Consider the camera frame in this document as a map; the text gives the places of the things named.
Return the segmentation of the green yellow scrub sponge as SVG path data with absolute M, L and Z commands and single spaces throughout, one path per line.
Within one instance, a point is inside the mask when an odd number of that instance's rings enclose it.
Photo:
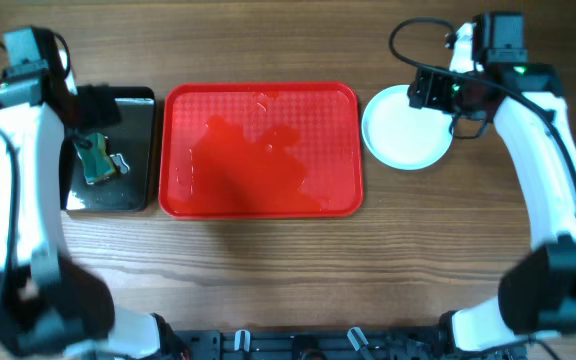
M 117 173 L 114 162 L 107 153 L 107 139 L 103 134 L 96 132 L 77 137 L 74 145 L 88 185 L 102 182 Z

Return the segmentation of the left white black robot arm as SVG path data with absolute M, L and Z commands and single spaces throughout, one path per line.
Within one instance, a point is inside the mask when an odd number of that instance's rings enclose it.
M 15 66 L 0 80 L 0 345 L 17 358 L 187 359 L 160 315 L 116 306 L 70 257 L 60 165 L 78 115 L 71 79 L 63 67 Z

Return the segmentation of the light blue plate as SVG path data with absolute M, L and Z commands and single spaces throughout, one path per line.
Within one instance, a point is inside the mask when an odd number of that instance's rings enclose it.
M 408 85 L 376 94 L 361 120 L 363 142 L 383 164 L 406 171 L 427 168 L 441 159 L 453 140 L 451 118 L 438 110 L 409 106 Z

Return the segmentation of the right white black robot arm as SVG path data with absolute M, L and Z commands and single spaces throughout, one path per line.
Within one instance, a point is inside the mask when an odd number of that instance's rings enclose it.
M 552 67 L 497 63 L 457 73 L 419 65 L 409 97 L 415 108 L 494 125 L 530 220 L 532 251 L 504 274 L 496 295 L 441 317 L 443 355 L 576 334 L 576 148 Z

